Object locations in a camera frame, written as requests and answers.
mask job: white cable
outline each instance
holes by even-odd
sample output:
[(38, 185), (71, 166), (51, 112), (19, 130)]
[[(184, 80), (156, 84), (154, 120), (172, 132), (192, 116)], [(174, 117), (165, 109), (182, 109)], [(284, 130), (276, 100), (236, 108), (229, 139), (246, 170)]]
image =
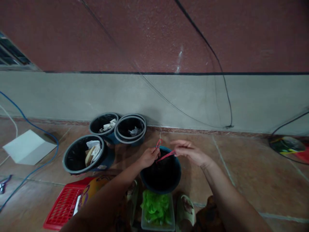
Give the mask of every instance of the white cable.
[(18, 137), (18, 128), (17, 128), (16, 123), (15, 123), (14, 120), (11, 118), (11, 116), (9, 115), (9, 113), (5, 110), (5, 108), (2, 107), (2, 105), (0, 105), (0, 108), (3, 109), (4, 113), (6, 113), (6, 115), (11, 119), (12, 123), (14, 124), (15, 129), (16, 129), (16, 138), (17, 138), (17, 137)]
[(7, 157), (5, 158), (5, 160), (2, 161), (2, 163), (0, 164), (0, 166), (1, 166), (2, 164), (4, 164), (4, 162), (5, 162), (9, 157), (10, 157), (10, 156), (7, 156)]
[[(0, 105), (0, 108), (3, 109), (4, 113), (6, 113), (6, 115), (11, 119), (12, 123), (14, 124), (15, 129), (16, 129), (16, 138), (17, 138), (17, 137), (18, 137), (18, 128), (17, 128), (16, 123), (15, 123), (14, 120), (11, 118), (11, 116), (8, 114), (8, 112), (2, 107), (2, 105)], [(2, 164), (4, 164), (4, 162), (5, 162), (9, 157), (10, 157), (10, 156), (7, 156), (7, 157), (5, 158), (5, 160), (2, 161), (2, 163), (0, 164), (0, 166), (1, 166)]]

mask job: slipper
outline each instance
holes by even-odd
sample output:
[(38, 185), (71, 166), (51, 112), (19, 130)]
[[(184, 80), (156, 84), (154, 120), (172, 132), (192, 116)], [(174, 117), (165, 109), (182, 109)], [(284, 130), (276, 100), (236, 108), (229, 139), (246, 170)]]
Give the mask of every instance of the slipper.
[(129, 187), (127, 194), (127, 216), (130, 219), (131, 226), (133, 225), (134, 221), (137, 197), (138, 197), (138, 183), (136, 180), (134, 180), (131, 186)]
[(176, 232), (180, 232), (180, 222), (184, 219), (189, 220), (192, 226), (194, 225), (194, 207), (190, 200), (190, 198), (184, 194), (182, 194), (177, 200), (177, 212), (176, 212)]

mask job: window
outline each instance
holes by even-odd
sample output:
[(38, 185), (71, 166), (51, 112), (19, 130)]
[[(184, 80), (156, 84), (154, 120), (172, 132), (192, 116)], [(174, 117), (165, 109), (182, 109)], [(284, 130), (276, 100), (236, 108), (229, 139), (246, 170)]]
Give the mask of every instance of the window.
[(23, 66), (31, 62), (0, 32), (0, 65)]

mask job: electrical wire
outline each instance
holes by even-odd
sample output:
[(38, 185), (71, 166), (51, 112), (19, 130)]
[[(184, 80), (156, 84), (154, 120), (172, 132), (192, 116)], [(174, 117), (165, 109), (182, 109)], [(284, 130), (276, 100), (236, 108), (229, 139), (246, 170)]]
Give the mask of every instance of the electrical wire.
[(209, 127), (213, 127), (213, 128), (218, 128), (218, 129), (229, 129), (232, 127), (232, 124), (230, 124), (227, 127), (216, 127), (216, 126), (212, 126), (209, 124), (206, 124), (202, 121), (199, 121), (193, 117), (191, 117), (190, 115), (186, 114), (185, 112), (183, 112), (181, 109), (179, 109), (177, 106), (175, 106), (173, 103), (171, 103), (164, 95), (162, 95), (151, 83), (150, 81), (148, 81), (144, 75), (141, 73), (141, 71), (138, 69), (138, 67), (128, 58), (128, 56), (126, 55), (126, 53), (121, 49), (121, 47), (117, 44), (117, 42), (114, 40), (114, 38), (109, 34), (109, 32), (107, 31), (107, 29), (105, 28), (105, 26), (100, 22), (100, 20), (97, 18), (97, 16), (94, 14), (94, 12), (89, 8), (89, 6), (87, 5), (87, 3), (84, 0), (81, 0), (81, 2), (83, 3), (84, 7), (88, 10), (88, 12), (91, 14), (91, 16), (96, 20), (96, 22), (100, 25), (100, 27), (104, 30), (105, 34), (109, 37), (110, 41), (117, 47), (117, 49), (124, 55), (124, 57), (126, 58), (126, 60), (129, 62), (129, 64), (142, 76), (142, 78), (147, 82), (147, 84), (161, 97), (163, 98), (167, 103), (169, 103), (173, 108), (175, 108), (177, 111), (179, 111), (180, 113), (184, 114), (185, 116), (193, 119), (194, 121), (197, 121), (201, 124), (204, 124), (206, 126)]
[(27, 118), (26, 116), (24, 115), (24, 113), (22, 112), (22, 110), (15, 104), (15, 102), (13, 102), (8, 96), (6, 96), (2, 91), (0, 91), (0, 93), (7, 99), (9, 100), (18, 110), (19, 112), (21, 113), (21, 115), (23, 116), (23, 118), (26, 120), (27, 123), (29, 123), (30, 125), (34, 126), (35, 128), (43, 131), (44, 133), (48, 134), (49, 136), (51, 136), (57, 143), (57, 148), (56, 148), (56, 152), (54, 154), (54, 156), (45, 164), (43, 164), (42, 166), (36, 168), (34, 171), (32, 171), (28, 176), (26, 176), (26, 178), (20, 183), (20, 185), (11, 193), (11, 195), (6, 199), (6, 201), (3, 203), (3, 205), (1, 206), (0, 208), (0, 213), (1, 211), (3, 210), (3, 208), (5, 207), (5, 205), (8, 203), (8, 201), (11, 199), (11, 197), (19, 190), (19, 188), (24, 184), (24, 182), (28, 179), (29, 176), (31, 176), (33, 173), (35, 173), (37, 170), (43, 168), (44, 166), (46, 166), (47, 164), (49, 164), (57, 155), (58, 153), (58, 149), (59, 149), (59, 141), (58, 139), (53, 136), (52, 134), (50, 134), (49, 132), (41, 129), (40, 127), (37, 127), (36, 125), (34, 125), (33, 123), (31, 123)]
[(224, 85), (225, 85), (225, 90), (226, 90), (226, 95), (228, 97), (228, 101), (229, 101), (229, 111), (230, 111), (230, 115), (231, 115), (231, 123), (229, 126), (225, 127), (227, 129), (233, 127), (232, 123), (233, 123), (233, 115), (232, 115), (232, 106), (231, 106), (231, 101), (229, 99), (229, 92), (228, 92), (228, 88), (226, 86), (226, 80), (225, 80), (225, 76), (223, 74), (223, 69), (220, 63), (220, 60), (217, 56), (217, 54), (215, 53), (215, 51), (212, 49), (211, 45), (209, 44), (209, 42), (207, 41), (207, 39), (205, 38), (205, 36), (203, 35), (203, 33), (199, 30), (199, 28), (197, 27), (197, 25), (195, 24), (195, 22), (191, 19), (190, 15), (188, 14), (188, 12), (185, 10), (185, 8), (181, 5), (179, 0), (174, 0), (177, 4), (177, 6), (180, 8), (180, 10), (182, 11), (182, 13), (186, 16), (186, 18), (189, 20), (189, 22), (191, 23), (191, 25), (194, 27), (194, 29), (197, 31), (197, 33), (203, 38), (203, 40), (205, 41), (205, 43), (208, 45), (208, 47), (210, 48), (210, 50), (212, 51), (212, 53), (214, 54), (214, 56), (216, 57), (222, 76), (223, 76), (223, 80), (224, 80)]
[[(296, 118), (294, 118), (293, 120), (291, 120), (291, 121), (289, 121), (289, 122), (283, 124), (282, 126), (279, 126), (279, 127), (270, 135), (270, 137), (268, 138), (268, 144), (269, 144), (269, 146), (271, 147), (271, 140), (272, 140), (272, 138), (274, 137), (274, 134), (275, 134), (280, 128), (282, 128), (282, 127), (284, 127), (284, 126), (286, 126), (286, 125), (288, 125), (288, 124), (290, 124), (290, 123), (296, 121), (297, 119), (299, 119), (299, 118), (305, 116), (306, 114), (309, 114), (309, 111), (307, 111), (306, 113), (303, 113), (303, 114), (299, 115), (298, 117), (296, 117)], [(309, 165), (308, 163), (303, 163), (303, 162), (300, 162), (300, 161), (291, 159), (291, 158), (289, 158), (289, 157), (287, 157), (287, 156), (285, 156), (285, 155), (280, 154), (279, 152), (277, 152), (277, 153), (278, 153), (279, 155), (281, 155), (282, 157), (284, 157), (284, 158), (286, 158), (286, 159), (288, 159), (288, 160), (291, 160), (291, 161), (293, 161), (293, 162), (296, 162), (296, 163), (299, 163), (299, 164), (304, 164), (304, 165)]]
[[(16, 137), (15, 137), (15, 138), (17, 138), (17, 137), (18, 137), (18, 127), (17, 127), (15, 121), (11, 118), (11, 116), (9, 115), (9, 113), (5, 110), (5, 108), (3, 108), (3, 106), (2, 106), (1, 104), (0, 104), (0, 108), (4, 111), (4, 113), (10, 118), (10, 120), (11, 120), (12, 123), (14, 124), (15, 129), (16, 129)], [(9, 157), (10, 157), (10, 156), (7, 156), (7, 157), (5, 158), (5, 160), (2, 161), (2, 163), (0, 164), (0, 166), (1, 166), (2, 164), (4, 164), (5, 161), (7, 161), (7, 159), (8, 159)]]
[(18, 137), (18, 128), (17, 128), (17, 125), (16, 125), (15, 121), (12, 119), (12, 117), (9, 115), (9, 113), (5, 110), (5, 108), (2, 107), (1, 104), (0, 104), (0, 108), (4, 111), (4, 113), (10, 118), (10, 120), (14, 124), (15, 129), (16, 129), (16, 138), (17, 138)]

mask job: black cable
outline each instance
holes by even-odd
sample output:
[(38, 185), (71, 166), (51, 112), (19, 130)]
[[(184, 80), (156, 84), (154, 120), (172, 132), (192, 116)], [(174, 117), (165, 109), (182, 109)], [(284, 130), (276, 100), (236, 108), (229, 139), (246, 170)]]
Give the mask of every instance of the black cable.
[[(280, 128), (282, 128), (282, 127), (284, 127), (284, 126), (290, 124), (291, 122), (296, 121), (297, 119), (299, 119), (299, 118), (305, 116), (306, 114), (309, 114), (309, 111), (307, 111), (306, 113), (303, 113), (302, 115), (299, 115), (298, 117), (296, 117), (296, 118), (294, 118), (293, 120), (291, 120), (291, 121), (289, 121), (289, 122), (283, 124), (282, 126), (279, 126), (279, 127), (270, 135), (270, 137), (268, 138), (268, 144), (269, 144), (269, 146), (271, 147), (271, 145), (270, 145), (270, 144), (271, 144), (271, 140), (272, 140), (272, 138), (274, 137), (274, 134), (275, 134)], [(277, 152), (277, 153), (278, 153), (279, 155), (281, 155), (282, 157), (287, 158), (288, 160), (294, 161), (294, 162), (296, 162), (296, 163), (304, 164), (304, 165), (309, 165), (308, 163), (303, 163), (303, 162), (299, 162), (299, 161), (297, 161), (297, 160), (291, 159), (291, 158), (289, 158), (289, 157), (287, 157), (287, 156), (285, 156), (285, 155), (280, 154), (279, 152)]]
[(183, 12), (183, 14), (187, 17), (187, 19), (189, 20), (189, 22), (191, 23), (191, 25), (194, 27), (194, 29), (197, 31), (197, 33), (203, 38), (203, 40), (205, 41), (205, 43), (208, 45), (208, 47), (210, 48), (210, 50), (212, 51), (212, 53), (214, 54), (214, 56), (216, 57), (220, 70), (222, 72), (222, 76), (223, 76), (223, 80), (224, 80), (224, 85), (225, 85), (225, 90), (226, 90), (226, 95), (228, 97), (228, 101), (229, 101), (229, 110), (230, 110), (230, 114), (231, 114), (231, 123), (229, 126), (226, 126), (226, 129), (232, 128), (232, 123), (233, 123), (233, 116), (232, 116), (232, 106), (231, 106), (231, 101), (229, 99), (229, 92), (228, 92), (228, 88), (226, 86), (226, 81), (225, 81), (225, 76), (223, 74), (223, 69), (220, 63), (219, 58), (217, 57), (215, 51), (212, 49), (212, 47), (210, 46), (209, 42), (207, 41), (207, 39), (204, 37), (204, 35), (202, 34), (202, 32), (199, 30), (199, 28), (197, 27), (197, 25), (194, 23), (194, 21), (191, 19), (190, 15), (187, 13), (187, 11), (185, 10), (185, 8), (181, 5), (181, 3), (178, 0), (174, 0), (176, 2), (176, 4), (178, 5), (178, 7), (181, 9), (181, 11)]
[[(150, 87), (153, 88), (154, 91), (156, 91), (156, 93), (162, 97), (166, 102), (168, 102), (172, 107), (174, 107), (176, 110), (178, 110), (180, 113), (186, 115), (187, 117), (199, 122), (199, 123), (202, 123), (206, 126), (210, 126), (210, 127), (213, 127), (213, 128), (219, 128), (219, 129), (222, 129), (222, 127), (215, 127), (215, 126), (211, 126), (209, 124), (206, 124), (204, 122), (201, 122), (191, 116), (189, 116), (188, 114), (186, 114), (185, 112), (183, 112), (181, 109), (179, 109), (177, 106), (175, 106), (173, 103), (171, 103), (165, 96), (163, 96), (145, 77), (144, 75), (140, 72), (140, 70), (137, 68), (137, 66), (128, 58), (128, 56), (126, 55), (126, 53), (121, 49), (121, 47), (116, 43), (116, 41), (114, 40), (114, 38), (109, 34), (109, 32), (107, 31), (107, 29), (104, 27), (104, 25), (100, 22), (100, 20), (96, 17), (96, 15), (93, 13), (93, 11), (89, 8), (89, 6), (87, 5), (87, 3), (84, 1), (84, 0), (81, 0), (81, 2), (83, 3), (84, 7), (88, 10), (88, 12), (91, 14), (91, 16), (96, 20), (96, 22), (100, 25), (100, 27), (104, 30), (104, 32), (107, 34), (107, 36), (109, 37), (109, 39), (111, 40), (112, 43), (114, 43), (114, 45), (117, 47), (117, 49), (125, 56), (125, 58), (127, 59), (127, 61), (129, 62), (129, 64), (137, 70), (137, 72), (143, 77), (143, 79), (150, 85)], [(229, 129), (233, 127), (232, 125), (229, 125), (229, 126), (226, 126), (226, 127), (223, 127), (225, 129)]]

